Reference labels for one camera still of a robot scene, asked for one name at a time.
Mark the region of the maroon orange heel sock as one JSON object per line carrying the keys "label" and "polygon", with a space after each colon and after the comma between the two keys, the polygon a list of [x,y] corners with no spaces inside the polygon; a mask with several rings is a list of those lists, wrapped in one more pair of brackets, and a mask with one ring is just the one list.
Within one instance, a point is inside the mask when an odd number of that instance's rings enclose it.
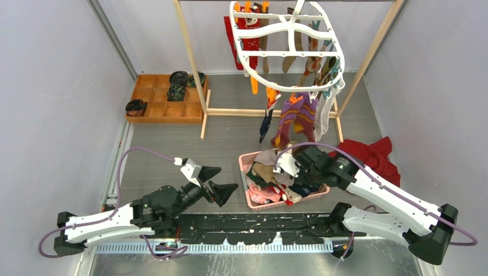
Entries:
{"label": "maroon orange heel sock", "polygon": [[271,139],[271,145],[273,147],[284,147],[289,143],[289,129],[295,121],[303,102],[303,96],[291,96],[289,100],[284,102],[281,109],[277,133],[275,137]]}

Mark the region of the navy sock red cuff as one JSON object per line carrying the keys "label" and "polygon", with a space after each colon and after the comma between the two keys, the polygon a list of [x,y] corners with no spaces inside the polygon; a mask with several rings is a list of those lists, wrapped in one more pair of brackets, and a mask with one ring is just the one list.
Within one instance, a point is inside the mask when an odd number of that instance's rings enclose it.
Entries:
{"label": "navy sock red cuff", "polygon": [[269,128],[270,128],[270,123],[272,120],[273,116],[273,111],[276,106],[277,100],[281,97],[281,94],[279,91],[267,87],[266,88],[266,99],[267,99],[267,106],[265,109],[265,116],[262,120],[261,126],[260,126],[260,138],[259,138],[259,143],[262,143]]}

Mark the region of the white plastic clip hanger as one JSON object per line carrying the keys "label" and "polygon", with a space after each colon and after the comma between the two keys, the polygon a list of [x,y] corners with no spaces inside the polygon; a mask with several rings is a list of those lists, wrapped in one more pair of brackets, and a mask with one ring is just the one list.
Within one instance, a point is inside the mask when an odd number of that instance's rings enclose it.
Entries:
{"label": "white plastic clip hanger", "polygon": [[[304,5],[303,5],[301,12],[300,12],[301,15],[317,16],[319,14],[317,9],[310,5],[310,2],[304,1]],[[229,4],[229,8],[228,8],[228,21],[229,21],[229,23],[228,23],[227,31],[230,34],[230,45],[233,47],[232,54],[234,55],[235,62],[240,66],[240,70],[242,70],[243,72],[244,72],[243,60],[237,57],[237,47],[236,47],[234,40],[233,40],[233,33],[232,33],[231,25],[232,24],[237,25],[237,28],[239,30],[252,30],[252,29],[262,28],[262,27],[270,25],[270,24],[278,23],[279,20],[276,18],[273,18],[273,19],[268,19],[268,18],[257,19],[257,18],[242,18],[242,17],[231,19],[229,10],[233,9],[234,11],[240,12],[240,13],[265,14],[265,13],[270,13],[270,12],[265,10],[268,6],[269,6],[268,3],[266,3],[266,2],[263,2],[260,6],[254,5],[252,2],[248,2],[245,5],[241,6],[241,5],[239,5],[239,3],[237,1],[232,1]],[[284,12],[284,13],[278,13],[278,14],[292,14],[292,13]],[[283,33],[287,36],[286,45],[285,45],[284,50],[268,50],[268,49],[263,49],[259,46],[260,39],[267,38],[270,35],[281,34],[281,33]],[[273,51],[273,52],[274,51],[289,51],[288,32],[287,31],[276,32],[276,33],[272,33],[270,35],[265,35],[265,36],[262,36],[259,38],[254,38],[254,39],[241,39],[240,46],[241,46],[242,50],[244,50],[246,52],[251,52],[251,51]],[[324,41],[325,40],[318,40],[318,50],[315,52],[326,52],[326,51],[321,51],[321,48],[323,46]],[[294,33],[294,42],[295,42],[295,47],[296,47],[297,51],[309,51],[308,50],[308,35],[300,32],[300,31],[297,31]],[[327,52],[327,53],[329,53],[328,56],[335,56],[334,55],[335,51]],[[249,66],[251,67],[251,69],[254,72],[258,73],[261,77],[266,79],[262,74],[257,72],[257,63],[256,62],[259,58],[282,58],[282,59],[303,58],[303,59],[305,59],[305,61],[307,61],[307,57],[308,56],[305,56],[305,57],[302,57],[302,56],[287,56],[287,57],[282,57],[282,56],[269,56],[269,57],[249,56],[248,61],[249,61]],[[344,68],[345,68],[345,58],[344,57],[343,58],[337,57],[337,58],[338,58],[338,61],[337,61],[336,65],[333,69],[333,73],[331,74],[331,79],[329,82],[327,82],[327,84],[329,84],[331,82],[331,80],[333,80],[335,78],[337,78],[339,81],[339,79],[343,76]],[[251,79],[251,82],[253,85],[256,85],[258,83],[254,80],[254,78],[250,78],[250,79]],[[309,86],[294,85],[294,86],[285,86],[285,87],[307,87],[307,88],[309,88],[312,86],[318,86],[315,84],[315,80]],[[313,97],[315,93],[318,93],[321,91],[304,91],[304,92],[293,92],[293,93],[309,93],[310,96]]]}

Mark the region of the maroon purple orange striped sock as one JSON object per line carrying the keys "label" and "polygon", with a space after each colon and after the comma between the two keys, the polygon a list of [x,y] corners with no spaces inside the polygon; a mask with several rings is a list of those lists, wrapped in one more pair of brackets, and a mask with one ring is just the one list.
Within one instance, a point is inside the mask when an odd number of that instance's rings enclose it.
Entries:
{"label": "maroon purple orange striped sock", "polygon": [[299,93],[298,96],[303,97],[303,102],[293,122],[293,130],[295,133],[304,134],[308,141],[313,142],[315,141],[314,122],[318,100],[310,99],[308,93]]}

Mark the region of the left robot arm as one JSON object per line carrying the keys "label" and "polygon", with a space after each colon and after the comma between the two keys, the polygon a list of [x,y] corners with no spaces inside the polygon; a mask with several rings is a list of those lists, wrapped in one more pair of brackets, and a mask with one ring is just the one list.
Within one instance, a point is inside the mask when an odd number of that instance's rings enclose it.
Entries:
{"label": "left robot arm", "polygon": [[188,162],[181,167],[181,172],[189,183],[180,190],[164,185],[130,204],[89,216],[61,212],[57,221],[60,234],[54,239],[54,251],[57,256],[69,256],[109,239],[142,235],[172,237],[178,228],[177,217],[197,201],[204,198],[222,207],[236,191],[237,183],[218,185],[211,180],[221,170]]}

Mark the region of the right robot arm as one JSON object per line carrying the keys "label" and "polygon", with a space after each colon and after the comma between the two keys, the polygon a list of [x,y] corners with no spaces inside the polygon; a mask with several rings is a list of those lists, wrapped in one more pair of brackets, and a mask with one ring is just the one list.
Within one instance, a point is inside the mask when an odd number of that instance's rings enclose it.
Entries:
{"label": "right robot arm", "polygon": [[339,202],[328,216],[331,233],[352,232],[383,237],[405,246],[417,258],[440,265],[454,234],[459,211],[450,204],[423,201],[380,177],[360,161],[342,154],[330,157],[314,145],[292,153],[299,184],[326,184],[365,198],[384,214]]}

